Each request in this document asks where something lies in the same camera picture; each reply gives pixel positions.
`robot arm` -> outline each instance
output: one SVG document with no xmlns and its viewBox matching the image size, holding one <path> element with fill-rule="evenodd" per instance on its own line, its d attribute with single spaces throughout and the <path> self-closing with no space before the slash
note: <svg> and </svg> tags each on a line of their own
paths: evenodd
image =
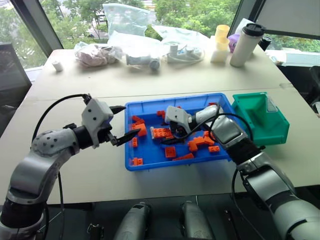
<svg viewBox="0 0 320 240">
<path fill-rule="evenodd" d="M 123 109 L 91 99 L 82 113 L 82 126 L 72 123 L 62 130 L 41 133 L 33 140 L 29 154 L 10 179 L 0 213 L 1 240 L 36 239 L 59 169 L 80 149 L 97 148 L 109 141 L 120 146 L 138 133 L 139 129 L 133 130 L 121 138 L 111 134 L 110 121 Z"/>
<path fill-rule="evenodd" d="M 169 106 L 165 122 L 170 124 L 173 134 L 185 135 L 218 113 L 223 113 L 218 105 L 208 106 L 195 115 Z M 211 120 L 205 123 L 206 129 L 211 127 L 211 123 Z M 319 239 L 320 210 L 296 196 L 295 188 L 285 173 L 265 152 L 255 146 L 234 120 L 226 115 L 219 116 L 214 121 L 211 132 L 244 176 L 243 185 L 249 195 L 271 212 L 282 239 Z"/>
</svg>

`clear plastic bag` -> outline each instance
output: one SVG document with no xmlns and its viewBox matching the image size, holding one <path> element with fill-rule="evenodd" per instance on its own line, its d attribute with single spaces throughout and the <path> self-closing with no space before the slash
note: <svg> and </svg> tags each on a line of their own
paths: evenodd
<svg viewBox="0 0 320 240">
<path fill-rule="evenodd" d="M 74 54 L 78 63 L 88 68 L 115 63 L 118 60 L 116 56 L 121 56 L 122 50 L 108 44 L 87 44 L 81 41 L 74 46 Z"/>
<path fill-rule="evenodd" d="M 120 3 L 102 4 L 108 21 L 108 34 L 114 31 L 123 34 L 145 36 L 150 11 Z"/>
<path fill-rule="evenodd" d="M 161 42 L 157 39 L 114 31 L 108 45 L 122 49 L 121 54 L 116 51 L 110 54 L 126 65 L 152 71 L 160 67 Z"/>
<path fill-rule="evenodd" d="M 200 32 L 160 25 L 152 28 L 163 38 L 161 52 L 169 64 L 194 64 L 204 59 L 210 39 Z"/>
</svg>

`yellow cup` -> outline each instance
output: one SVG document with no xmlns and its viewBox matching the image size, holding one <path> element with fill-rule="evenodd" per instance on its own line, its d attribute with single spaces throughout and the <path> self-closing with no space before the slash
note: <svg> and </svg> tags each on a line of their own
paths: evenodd
<svg viewBox="0 0 320 240">
<path fill-rule="evenodd" d="M 216 37 L 215 38 L 215 48 L 217 50 L 225 51 L 228 49 L 230 40 L 225 37 Z"/>
<path fill-rule="evenodd" d="M 215 29 L 215 39 L 217 38 L 227 38 L 230 27 L 228 25 L 218 25 Z"/>
</svg>

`orange building block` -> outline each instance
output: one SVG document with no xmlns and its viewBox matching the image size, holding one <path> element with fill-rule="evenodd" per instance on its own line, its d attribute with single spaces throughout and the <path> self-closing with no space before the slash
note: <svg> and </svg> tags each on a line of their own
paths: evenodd
<svg viewBox="0 0 320 240">
<path fill-rule="evenodd" d="M 203 145 L 203 144 L 206 144 L 205 143 L 205 140 L 202 136 L 198 136 L 198 137 L 195 137 L 193 138 L 193 141 L 195 142 L 195 144 L 198 146 L 198 145 Z"/>
<path fill-rule="evenodd" d="M 133 130 L 140 129 L 140 131 L 138 132 L 138 136 L 139 137 L 147 135 L 147 129 L 146 129 L 146 125 L 144 123 L 141 123 L 141 124 L 133 123 L 132 124 L 132 129 Z"/>
<path fill-rule="evenodd" d="M 209 137 L 209 131 L 204 131 L 204 132 L 203 132 L 203 137 L 205 137 L 205 136 L 208 136 L 208 137 Z"/>
<path fill-rule="evenodd" d="M 176 148 L 174 146 L 167 146 L 165 149 L 165 157 L 167 159 L 169 158 L 175 158 L 177 156 L 176 154 Z"/>
<path fill-rule="evenodd" d="M 196 152 L 198 151 L 198 147 L 195 141 L 189 141 L 188 142 L 188 146 L 189 146 L 189 151 L 190 152 Z"/>
<path fill-rule="evenodd" d="M 137 137 L 132 138 L 132 147 L 134 147 L 134 148 L 138 147 L 138 138 Z"/>
<path fill-rule="evenodd" d="M 210 153 L 220 152 L 220 147 L 219 146 L 209 146 L 208 149 L 209 149 Z"/>
<path fill-rule="evenodd" d="M 157 116 L 162 116 L 162 118 L 165 119 L 166 112 L 163 111 L 163 110 L 162 110 L 162 111 L 156 111 L 156 115 L 157 115 Z"/>
<path fill-rule="evenodd" d="M 143 158 L 134 157 L 133 160 L 132 160 L 132 165 L 133 166 L 139 166 L 139 165 L 143 165 L 143 164 L 144 164 Z"/>
<path fill-rule="evenodd" d="M 135 121 L 135 124 L 144 124 L 145 120 L 143 120 L 142 118 L 138 117 L 138 116 L 132 116 L 132 120 Z"/>
<path fill-rule="evenodd" d="M 203 139 L 204 139 L 204 142 L 205 142 L 206 144 L 208 144 L 209 146 L 213 146 L 213 145 L 215 144 L 215 142 L 212 141 L 209 136 L 204 136 Z"/>
<path fill-rule="evenodd" d="M 152 130 L 152 135 L 155 139 L 173 137 L 169 128 L 154 128 Z"/>
<path fill-rule="evenodd" d="M 192 153 L 189 153 L 187 155 L 174 158 L 174 159 L 172 159 L 172 161 L 183 160 L 183 159 L 194 159 L 194 158 L 195 158 L 195 156 Z"/>
</svg>

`office chair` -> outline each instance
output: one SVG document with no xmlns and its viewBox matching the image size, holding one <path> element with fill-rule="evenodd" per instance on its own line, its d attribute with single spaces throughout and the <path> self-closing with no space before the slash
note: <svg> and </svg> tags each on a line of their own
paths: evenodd
<svg viewBox="0 0 320 240">
<path fill-rule="evenodd" d="M 0 43 L 0 137 L 31 85 L 12 44 Z"/>
</svg>

